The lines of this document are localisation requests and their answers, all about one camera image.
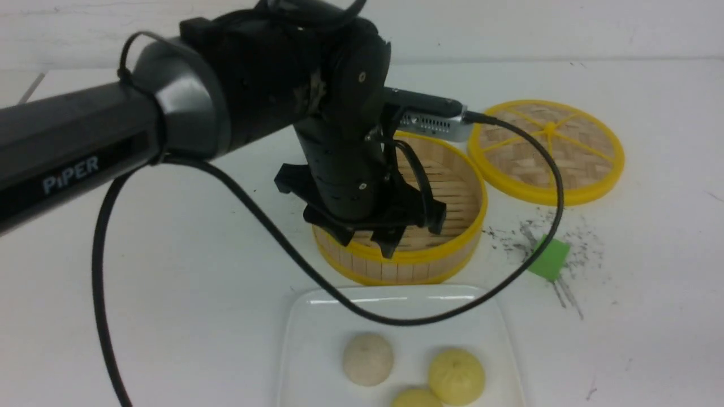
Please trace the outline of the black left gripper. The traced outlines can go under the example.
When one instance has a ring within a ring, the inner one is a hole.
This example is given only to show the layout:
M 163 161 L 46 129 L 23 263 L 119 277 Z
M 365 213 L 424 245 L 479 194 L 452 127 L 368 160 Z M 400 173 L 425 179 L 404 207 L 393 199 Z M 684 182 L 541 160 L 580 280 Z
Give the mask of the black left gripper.
M 304 201 L 305 221 L 339 245 L 369 231 L 390 259 L 409 227 L 442 232 L 446 204 L 434 198 L 412 147 L 395 139 L 393 122 L 349 135 L 325 122 L 300 122 L 293 129 L 306 163 L 283 164 L 275 185 Z

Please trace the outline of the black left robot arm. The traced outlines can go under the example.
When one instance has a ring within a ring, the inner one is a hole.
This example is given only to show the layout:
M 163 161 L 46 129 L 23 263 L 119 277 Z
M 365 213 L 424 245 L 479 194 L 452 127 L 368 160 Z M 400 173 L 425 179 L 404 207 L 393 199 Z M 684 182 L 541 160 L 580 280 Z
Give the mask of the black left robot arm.
M 179 23 L 118 80 L 2 109 L 2 232 L 142 167 L 206 162 L 292 126 L 304 165 L 279 192 L 341 245 L 369 231 L 391 258 L 406 229 L 439 235 L 414 150 L 394 134 L 405 107 L 387 97 L 391 43 L 359 15 L 321 1 L 261 1 Z

